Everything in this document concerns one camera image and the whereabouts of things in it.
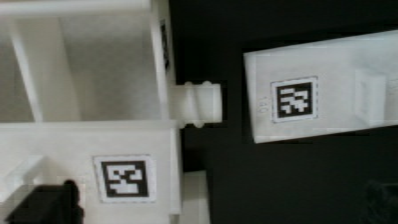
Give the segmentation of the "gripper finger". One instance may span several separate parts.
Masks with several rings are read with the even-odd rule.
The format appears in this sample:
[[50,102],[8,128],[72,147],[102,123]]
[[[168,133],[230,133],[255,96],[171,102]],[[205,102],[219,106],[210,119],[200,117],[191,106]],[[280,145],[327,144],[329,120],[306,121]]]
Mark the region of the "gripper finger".
[[84,224],[81,190],[73,180],[40,185],[4,218],[6,224]]

